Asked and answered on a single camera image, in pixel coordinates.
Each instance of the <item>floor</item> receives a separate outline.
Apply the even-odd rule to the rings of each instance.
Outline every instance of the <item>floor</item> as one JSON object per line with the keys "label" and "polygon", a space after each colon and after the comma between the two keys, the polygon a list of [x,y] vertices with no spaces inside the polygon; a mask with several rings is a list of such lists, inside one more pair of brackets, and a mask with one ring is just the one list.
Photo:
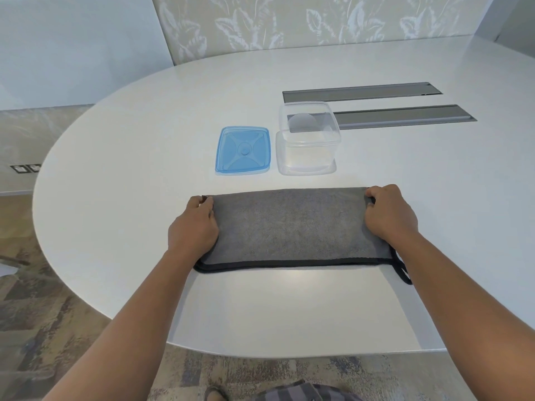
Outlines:
{"label": "floor", "polygon": [[[109,320],[71,292],[47,263],[33,230],[29,195],[0,197],[0,263],[19,268],[0,277],[0,400],[39,400]],[[247,399],[300,378],[367,401],[474,400],[444,352],[251,360],[171,345],[149,399],[198,400],[211,383],[223,384],[232,400]]]}

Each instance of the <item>blue lid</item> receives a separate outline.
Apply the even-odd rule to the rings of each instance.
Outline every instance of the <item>blue lid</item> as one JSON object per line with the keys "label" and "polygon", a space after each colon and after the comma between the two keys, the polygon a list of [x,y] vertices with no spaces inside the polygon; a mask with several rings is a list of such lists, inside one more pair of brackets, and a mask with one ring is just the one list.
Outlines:
{"label": "blue lid", "polygon": [[269,131],[260,127],[225,127],[221,130],[216,154],[216,172],[252,174],[269,170]]}

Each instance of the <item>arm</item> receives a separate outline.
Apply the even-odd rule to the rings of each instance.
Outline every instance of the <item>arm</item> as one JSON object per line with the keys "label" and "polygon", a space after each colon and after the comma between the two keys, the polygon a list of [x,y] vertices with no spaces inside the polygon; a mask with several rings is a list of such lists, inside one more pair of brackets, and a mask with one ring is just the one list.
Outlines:
{"label": "arm", "polygon": [[532,400],[535,331],[418,232],[416,215],[396,185],[372,187],[366,195],[376,199],[366,209],[366,225],[405,261],[453,362],[477,399]]}
{"label": "arm", "polygon": [[169,249],[44,401],[146,400],[195,262],[216,242],[213,199],[192,197],[169,228]]}

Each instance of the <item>tabletop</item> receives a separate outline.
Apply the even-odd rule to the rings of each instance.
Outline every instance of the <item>tabletop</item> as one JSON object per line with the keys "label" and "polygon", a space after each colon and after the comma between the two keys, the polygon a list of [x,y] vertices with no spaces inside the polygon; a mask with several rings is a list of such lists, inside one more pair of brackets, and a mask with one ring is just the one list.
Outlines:
{"label": "tabletop", "polygon": [[[335,173],[279,174],[283,91],[414,82],[442,94],[330,105],[458,104],[477,122],[343,130]],[[535,327],[534,83],[535,60],[472,37],[244,52],[170,68],[105,98],[54,145],[35,187],[37,237],[58,276],[114,317],[191,195],[397,183],[421,232]],[[218,136],[231,125],[269,129],[267,173],[216,175]],[[390,266],[192,272],[168,340],[259,358],[444,349],[414,287]]]}

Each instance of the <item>microfiber cloth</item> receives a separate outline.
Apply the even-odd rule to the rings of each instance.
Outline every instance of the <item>microfiber cloth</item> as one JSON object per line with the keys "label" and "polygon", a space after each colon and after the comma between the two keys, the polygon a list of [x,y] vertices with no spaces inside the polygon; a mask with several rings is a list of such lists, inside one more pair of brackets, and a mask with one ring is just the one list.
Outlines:
{"label": "microfiber cloth", "polygon": [[200,273],[258,267],[389,264],[407,284],[395,250],[364,223],[366,188],[287,189],[213,195],[219,226]]}

